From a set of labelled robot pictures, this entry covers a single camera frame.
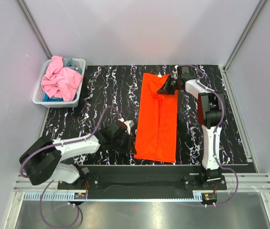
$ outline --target gray floor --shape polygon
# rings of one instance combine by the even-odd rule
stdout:
[[[219,194],[219,202],[228,194]],[[63,202],[43,202],[43,214],[49,214]],[[86,202],[80,208],[78,229],[270,229],[258,193],[238,193],[229,204],[216,208],[198,207],[197,203]],[[68,226],[76,210],[65,206],[46,217],[58,227]],[[16,229],[47,229],[40,218],[38,201],[24,201]]]

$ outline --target white plastic basket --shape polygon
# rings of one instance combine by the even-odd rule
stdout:
[[[72,66],[77,67],[77,68],[82,68],[82,76],[84,77],[84,72],[85,72],[85,68],[86,68],[86,61],[84,59],[77,59],[77,58],[72,58],[73,62],[72,62]],[[45,92],[43,91],[43,88],[41,87],[41,80],[44,76],[44,74],[47,71],[47,68],[49,66],[49,64],[52,62],[52,60],[47,60],[44,65],[43,68],[40,72],[40,76],[39,76],[39,81],[38,84],[36,86],[34,95],[33,95],[33,103],[35,104],[41,104],[44,105],[45,107],[77,107],[78,105],[78,101],[79,101],[79,96],[81,94],[81,89],[82,89],[82,83],[83,80],[81,81],[77,92],[76,92],[76,99],[74,101],[70,101],[70,102],[44,102],[44,96],[45,96]]]

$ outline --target gray wall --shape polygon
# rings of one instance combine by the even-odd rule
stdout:
[[[26,0],[52,54],[225,64],[259,0]]]
[[[259,168],[270,176],[270,1],[228,74]]]
[[[45,61],[14,0],[0,0],[0,228],[19,172],[19,156],[35,141],[44,109],[31,99]]]

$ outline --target floor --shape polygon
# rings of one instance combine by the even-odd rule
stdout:
[[[201,65],[207,74],[201,82],[225,93],[227,118],[220,139],[222,164],[247,164],[238,128],[217,65]],[[52,108],[46,120],[43,135],[52,139],[68,139],[88,134],[95,127],[103,109],[112,105],[124,119],[138,123],[140,89],[144,73],[170,74],[173,65],[88,66],[77,108]],[[196,100],[186,92],[178,94],[177,142],[175,165],[195,165],[203,153],[203,132],[196,118]],[[103,126],[116,120],[107,114]],[[132,154],[112,150],[70,158],[67,163],[79,165],[160,165],[172,164],[134,159]]]
[[[219,202],[229,197],[226,193],[219,195]],[[38,204],[23,202],[16,229],[49,228],[40,218]],[[64,202],[44,201],[43,214],[48,215],[49,223],[66,227],[75,219],[76,210],[65,206],[50,214],[61,204]],[[239,193],[231,203],[217,208],[178,202],[86,202],[80,208],[83,220],[74,226],[78,229],[270,229],[259,193]]]

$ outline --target cable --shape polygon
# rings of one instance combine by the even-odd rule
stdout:
[[[103,117],[104,117],[104,115],[105,115],[105,111],[106,111],[107,109],[109,109],[109,108],[113,109],[113,110],[118,114],[119,118],[121,118],[121,114],[117,111],[117,109],[116,109],[115,107],[113,107],[113,106],[107,106],[107,107],[103,110],[102,115],[101,115],[101,117],[100,117],[100,119],[99,119],[99,121],[98,121],[98,123],[97,123],[95,129],[92,131],[92,133],[91,133],[88,137],[83,138],[83,139],[79,139],[79,140],[74,140],[74,141],[66,142],[65,145],[72,144],[72,143],[77,143],[77,142],[82,142],[82,141],[86,141],[86,140],[90,139],[90,138],[96,133],[96,131],[98,130],[99,126],[101,125],[102,119],[103,119]],[[23,174],[23,169],[24,169],[24,166],[26,165],[26,163],[27,163],[32,157],[34,157],[34,156],[35,156],[36,154],[38,154],[38,153],[43,152],[45,149],[49,149],[49,148],[55,147],[55,146],[61,146],[61,144],[60,144],[60,143],[56,143],[56,144],[52,144],[52,145],[49,145],[49,146],[42,147],[42,148],[40,148],[39,150],[37,150],[37,151],[35,151],[34,153],[32,153],[30,156],[28,156],[28,157],[25,159],[25,161],[22,163],[22,165],[21,165],[21,168],[20,168],[20,174],[21,174],[21,176],[27,178],[27,175]],[[49,227],[52,227],[52,228],[55,228],[55,229],[69,229],[69,228],[71,228],[71,227],[76,223],[76,221],[78,220],[79,214],[81,213],[81,209],[80,209],[77,205],[73,204],[73,206],[76,207],[76,209],[77,209],[77,216],[76,216],[76,219],[75,219],[69,226],[67,226],[67,227],[57,227],[57,226],[54,226],[54,225],[50,224],[49,222],[47,222],[46,219],[45,219],[45,216],[43,215],[43,212],[42,212],[42,200],[43,200],[43,196],[44,196],[44,194],[45,194],[45,191],[48,189],[48,187],[49,187],[53,182],[54,182],[54,180],[52,180],[52,181],[45,187],[45,189],[43,190],[43,193],[42,193],[41,196],[40,196],[40,200],[39,200],[39,213],[40,213],[40,216],[41,216],[43,222],[44,222],[47,226],[49,226]],[[88,187],[89,187],[88,181],[87,181],[87,184],[85,183],[85,186],[86,186],[86,197],[87,197]],[[57,207],[54,211],[56,211],[57,209],[59,209],[59,208],[62,207],[62,206],[63,206],[63,205],[60,205],[60,206]]]
[[[198,78],[196,79],[196,83],[197,83],[200,87],[204,88],[206,91],[211,92],[212,94],[214,94],[214,95],[217,97],[218,101],[220,101],[220,103],[221,103],[221,107],[222,107],[222,115],[221,115],[221,119],[220,119],[219,123],[216,125],[215,130],[214,130],[214,135],[216,135],[217,129],[219,128],[219,126],[220,126],[220,125],[223,123],[223,121],[224,121],[224,115],[225,115],[225,111],[224,111],[224,109],[223,109],[223,108],[224,108],[224,103],[223,103],[221,97],[220,97],[214,90],[212,90],[212,89],[206,87],[205,85],[203,85],[203,84],[200,82],[200,79],[202,79],[202,78],[205,76],[205,73],[204,73],[201,69],[199,69],[199,68],[197,68],[197,67],[195,67],[195,66],[193,66],[193,65],[189,65],[189,66],[192,67],[192,68],[197,69],[197,70],[198,70],[200,73],[202,73],[202,75],[203,75],[203,76],[198,77]],[[237,191],[238,191],[238,188],[239,188],[239,179],[238,179],[238,175],[237,175],[237,173],[235,172],[235,170],[233,170],[232,168],[225,168],[225,167],[223,167],[223,166],[221,165],[220,161],[217,159],[217,156],[216,156],[216,138],[215,138],[215,137],[214,137],[214,141],[213,141],[213,155],[214,155],[214,158],[215,158],[215,160],[216,160],[216,163],[219,165],[219,167],[220,167],[222,170],[229,170],[229,171],[231,171],[231,172],[235,175],[235,177],[236,177],[236,190],[235,190],[234,194],[233,194],[227,201],[225,201],[225,202],[223,202],[223,203],[220,203],[220,204],[217,204],[217,206],[222,206],[222,205],[225,205],[225,204],[228,204],[229,202],[231,202],[231,201],[233,200],[233,198],[235,197],[235,195],[236,195],[236,193],[237,193]]]

